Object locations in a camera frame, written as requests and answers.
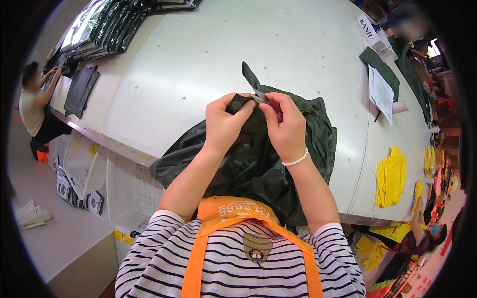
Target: pearl bracelet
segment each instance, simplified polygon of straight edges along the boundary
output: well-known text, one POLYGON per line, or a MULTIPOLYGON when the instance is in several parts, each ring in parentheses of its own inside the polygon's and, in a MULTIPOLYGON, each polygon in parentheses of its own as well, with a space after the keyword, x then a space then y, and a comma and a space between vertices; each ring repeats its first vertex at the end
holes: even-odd
POLYGON ((284 165, 284 166, 292 166, 292 165, 295 165, 295 164, 297 164, 297 163, 303 161, 303 159, 305 159, 305 157, 306 157, 307 155, 308 155, 308 148, 306 148, 305 155, 302 156, 299 160, 294 161, 294 162, 292 162, 292 163, 284 163, 284 162, 281 162, 281 164, 284 165))

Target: white plastic basket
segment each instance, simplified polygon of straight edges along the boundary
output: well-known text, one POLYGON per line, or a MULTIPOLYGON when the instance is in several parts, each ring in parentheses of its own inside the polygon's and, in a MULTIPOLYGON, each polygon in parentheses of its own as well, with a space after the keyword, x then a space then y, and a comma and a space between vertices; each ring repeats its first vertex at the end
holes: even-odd
POLYGON ((73 130, 66 146, 63 169, 80 200, 106 182, 108 149, 73 130))
POLYGON ((106 201, 114 228, 133 237, 144 232, 164 193, 162 184, 145 166, 112 151, 106 176, 106 201))

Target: paper cup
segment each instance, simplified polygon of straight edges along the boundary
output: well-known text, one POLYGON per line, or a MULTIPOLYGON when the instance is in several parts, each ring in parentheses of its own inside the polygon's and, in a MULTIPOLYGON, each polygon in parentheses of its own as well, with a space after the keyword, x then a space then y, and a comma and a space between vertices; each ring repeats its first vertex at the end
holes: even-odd
POLYGON ((438 134, 439 131, 441 131, 441 129, 439 128, 439 126, 434 126, 434 127, 429 128, 429 131, 433 134, 438 134))
POLYGON ((393 114, 409 111, 406 101, 393 103, 393 114))

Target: striped shirt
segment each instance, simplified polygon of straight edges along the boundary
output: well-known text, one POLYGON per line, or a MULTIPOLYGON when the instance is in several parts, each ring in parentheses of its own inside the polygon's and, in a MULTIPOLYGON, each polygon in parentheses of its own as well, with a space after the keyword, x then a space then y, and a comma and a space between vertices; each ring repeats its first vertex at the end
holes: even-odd
MULTIPOLYGON (((201 223, 157 211, 119 268, 116 297, 180 297, 201 223)), ((314 250, 324 297, 366 296, 340 224, 327 224, 301 239, 314 250)), ((201 296, 307 297, 303 253, 253 219, 217 230, 208 237, 201 296)))

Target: woman's left hand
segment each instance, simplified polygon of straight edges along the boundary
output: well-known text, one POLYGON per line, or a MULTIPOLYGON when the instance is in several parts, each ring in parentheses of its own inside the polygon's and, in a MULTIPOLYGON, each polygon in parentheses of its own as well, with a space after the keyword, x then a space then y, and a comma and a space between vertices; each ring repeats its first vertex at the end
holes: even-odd
MULTIPOLYGON (((232 101, 235 94, 236 93, 227 94, 207 105, 207 136, 204 149, 225 155, 237 140, 238 134, 245 121, 252 115, 253 109, 257 105, 255 100, 248 101, 235 115, 231 115, 225 111, 225 108, 230 101, 232 101)), ((239 94, 250 97, 248 93, 239 94)))

